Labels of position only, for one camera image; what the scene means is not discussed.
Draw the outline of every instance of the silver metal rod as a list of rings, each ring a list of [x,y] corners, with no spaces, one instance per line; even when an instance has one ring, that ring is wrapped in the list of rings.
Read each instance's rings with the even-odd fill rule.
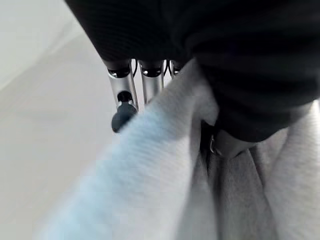
[[[164,88],[164,71],[161,66],[160,74],[155,77],[148,76],[148,69],[142,68],[142,66],[140,66],[140,71],[142,77],[144,103],[148,104]]]

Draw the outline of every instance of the white wall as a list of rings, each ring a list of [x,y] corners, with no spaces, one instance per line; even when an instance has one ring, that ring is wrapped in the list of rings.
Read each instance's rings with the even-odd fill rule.
[[[62,0],[1,0],[0,89],[81,32]]]

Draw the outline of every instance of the white floor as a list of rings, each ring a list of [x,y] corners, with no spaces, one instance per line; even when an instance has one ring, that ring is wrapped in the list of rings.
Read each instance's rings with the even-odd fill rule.
[[[16,16],[11,32],[0,37],[3,240],[32,238],[58,199],[112,142],[116,111],[106,68],[63,2],[18,3],[4,0],[0,10],[9,11],[0,20]],[[135,84],[143,109],[139,76]]]

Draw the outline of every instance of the light blue fabric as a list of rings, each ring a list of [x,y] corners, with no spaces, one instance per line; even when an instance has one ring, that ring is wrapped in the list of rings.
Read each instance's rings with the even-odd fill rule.
[[[288,130],[271,167],[254,162],[249,151],[225,162],[219,205],[213,187],[218,159],[212,156],[206,166],[199,154],[201,121],[214,125],[219,112],[210,89],[196,61],[189,62],[116,137],[36,238],[255,240],[273,226],[269,239],[317,239],[318,105]],[[268,169],[263,184],[255,164]]]

